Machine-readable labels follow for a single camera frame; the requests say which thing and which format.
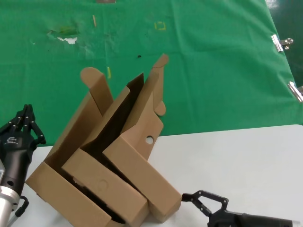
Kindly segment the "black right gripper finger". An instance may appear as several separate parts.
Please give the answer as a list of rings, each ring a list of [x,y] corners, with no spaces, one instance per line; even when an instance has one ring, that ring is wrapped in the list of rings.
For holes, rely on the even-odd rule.
[[[229,200],[225,197],[219,196],[217,194],[213,194],[211,192],[203,191],[203,190],[199,190],[193,194],[184,193],[184,194],[182,194],[182,197],[197,198],[197,199],[199,199],[200,197],[205,197],[205,198],[208,198],[208,199],[221,203],[221,210],[227,210],[227,205],[229,202]]]
[[[207,217],[211,217],[212,215],[212,212],[197,198],[182,197],[181,201],[193,203]]]

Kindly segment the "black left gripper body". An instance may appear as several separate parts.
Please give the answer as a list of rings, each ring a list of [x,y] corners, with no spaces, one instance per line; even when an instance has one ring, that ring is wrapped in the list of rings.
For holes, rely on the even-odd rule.
[[[17,131],[6,132],[0,136],[0,160],[5,167],[1,186],[17,193],[23,191],[34,148],[34,138],[31,134]]]

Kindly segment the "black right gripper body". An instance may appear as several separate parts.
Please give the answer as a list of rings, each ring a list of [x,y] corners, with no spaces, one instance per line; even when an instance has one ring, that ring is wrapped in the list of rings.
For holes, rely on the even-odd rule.
[[[208,227],[292,227],[289,219],[219,210],[212,214]]]

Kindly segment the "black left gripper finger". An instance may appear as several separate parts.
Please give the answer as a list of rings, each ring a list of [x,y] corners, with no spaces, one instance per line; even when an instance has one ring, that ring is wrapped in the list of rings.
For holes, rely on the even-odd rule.
[[[41,129],[36,124],[35,119],[36,117],[34,114],[33,106],[31,104],[28,104],[25,113],[25,132],[31,134],[31,131],[33,131],[37,136],[37,138],[33,140],[32,144],[34,144],[35,146],[39,144],[44,145],[46,144],[45,136],[42,133]]]
[[[16,116],[4,124],[0,128],[0,134],[3,135],[10,131],[20,131],[23,127],[23,120],[27,111],[28,105],[24,105],[23,109],[17,111]]]

